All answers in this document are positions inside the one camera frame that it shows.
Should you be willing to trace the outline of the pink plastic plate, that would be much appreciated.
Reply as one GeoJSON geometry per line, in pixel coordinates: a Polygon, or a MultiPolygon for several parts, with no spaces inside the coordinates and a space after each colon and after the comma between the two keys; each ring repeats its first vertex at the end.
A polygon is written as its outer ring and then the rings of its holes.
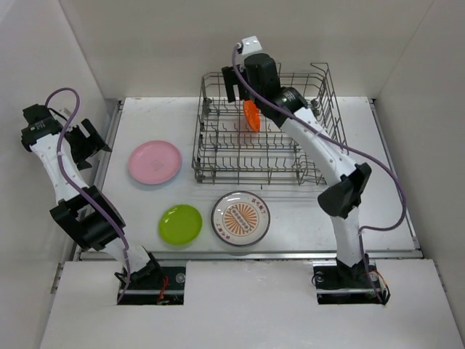
{"type": "Polygon", "coordinates": [[[134,180],[160,183],[173,178],[182,165],[182,154],[172,143],[151,140],[132,151],[127,167],[134,180]]]}

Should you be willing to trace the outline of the green plastic plate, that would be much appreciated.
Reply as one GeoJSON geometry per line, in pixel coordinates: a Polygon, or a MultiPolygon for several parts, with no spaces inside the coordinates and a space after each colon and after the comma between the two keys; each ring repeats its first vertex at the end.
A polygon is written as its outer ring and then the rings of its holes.
{"type": "Polygon", "coordinates": [[[161,239],[172,246],[192,243],[203,227],[201,213],[188,204],[178,204],[166,210],[158,223],[161,239]]]}

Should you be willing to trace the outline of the blue plastic plate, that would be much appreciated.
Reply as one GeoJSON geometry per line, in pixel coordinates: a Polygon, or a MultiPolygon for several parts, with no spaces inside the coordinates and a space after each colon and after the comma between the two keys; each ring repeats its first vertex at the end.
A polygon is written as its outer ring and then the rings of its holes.
{"type": "Polygon", "coordinates": [[[171,178],[170,180],[166,180],[160,183],[145,183],[145,182],[140,182],[138,180],[131,179],[132,185],[135,188],[139,188],[140,190],[158,190],[161,188],[165,188],[168,185],[171,185],[173,181],[174,181],[174,178],[171,178]]]}

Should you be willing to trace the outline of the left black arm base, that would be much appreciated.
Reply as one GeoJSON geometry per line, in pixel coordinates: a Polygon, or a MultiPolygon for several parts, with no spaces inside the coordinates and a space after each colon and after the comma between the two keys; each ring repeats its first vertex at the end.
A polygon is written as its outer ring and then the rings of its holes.
{"type": "Polygon", "coordinates": [[[119,305],[183,305],[186,267],[163,266],[164,277],[131,282],[119,305]]]}

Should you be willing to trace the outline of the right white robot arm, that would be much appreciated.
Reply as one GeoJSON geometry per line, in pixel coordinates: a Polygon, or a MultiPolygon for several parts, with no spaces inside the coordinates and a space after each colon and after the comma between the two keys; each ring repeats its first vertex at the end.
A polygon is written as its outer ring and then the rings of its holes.
{"type": "Polygon", "coordinates": [[[222,68],[227,99],[250,100],[262,115],[291,137],[315,163],[327,188],[318,196],[331,218],[336,237],[336,277],[354,286],[368,277],[368,261],[360,240],[358,207],[372,170],[358,164],[344,146],[318,123],[304,96],[280,82],[275,61],[265,53],[248,56],[242,65],[222,68]]]}

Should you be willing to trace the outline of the grey wire dish rack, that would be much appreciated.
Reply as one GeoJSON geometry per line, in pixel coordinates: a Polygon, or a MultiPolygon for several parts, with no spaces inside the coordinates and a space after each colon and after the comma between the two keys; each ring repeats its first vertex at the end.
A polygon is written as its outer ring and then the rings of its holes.
{"type": "MultiPolygon", "coordinates": [[[[318,123],[338,143],[346,136],[328,63],[302,72],[278,71],[281,83],[307,100],[318,123]]],[[[291,137],[262,116],[258,132],[244,116],[243,102],[228,102],[223,76],[201,79],[191,165],[197,182],[232,185],[324,185],[310,157],[291,137]]]]}

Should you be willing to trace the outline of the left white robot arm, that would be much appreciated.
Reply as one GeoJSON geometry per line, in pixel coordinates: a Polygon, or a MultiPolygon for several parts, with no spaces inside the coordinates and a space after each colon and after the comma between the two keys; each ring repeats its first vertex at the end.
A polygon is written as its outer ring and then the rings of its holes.
{"type": "Polygon", "coordinates": [[[54,188],[53,220],[84,251],[103,251],[120,261],[125,270],[116,277],[121,282],[157,287],[164,277],[158,261],[143,247],[129,245],[116,208],[81,176],[82,169],[91,168],[90,156],[111,150],[91,121],[84,119],[65,131],[52,110],[38,104],[25,108],[23,116],[28,125],[21,131],[21,143],[41,160],[54,188]]]}

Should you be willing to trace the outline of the orange patterned plate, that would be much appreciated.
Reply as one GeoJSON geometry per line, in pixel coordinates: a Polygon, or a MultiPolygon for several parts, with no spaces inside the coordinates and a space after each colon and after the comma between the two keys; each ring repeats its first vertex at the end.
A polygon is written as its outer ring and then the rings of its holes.
{"type": "Polygon", "coordinates": [[[261,128],[260,113],[252,100],[245,100],[243,102],[243,112],[250,130],[259,132],[261,128]]]}

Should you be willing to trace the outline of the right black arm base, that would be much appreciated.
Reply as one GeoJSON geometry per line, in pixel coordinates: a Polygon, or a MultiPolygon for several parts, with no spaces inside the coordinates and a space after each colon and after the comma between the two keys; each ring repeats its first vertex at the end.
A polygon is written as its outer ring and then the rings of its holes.
{"type": "Polygon", "coordinates": [[[312,283],[319,305],[386,305],[391,297],[387,283],[376,265],[363,263],[346,272],[336,264],[315,263],[312,283]]]}

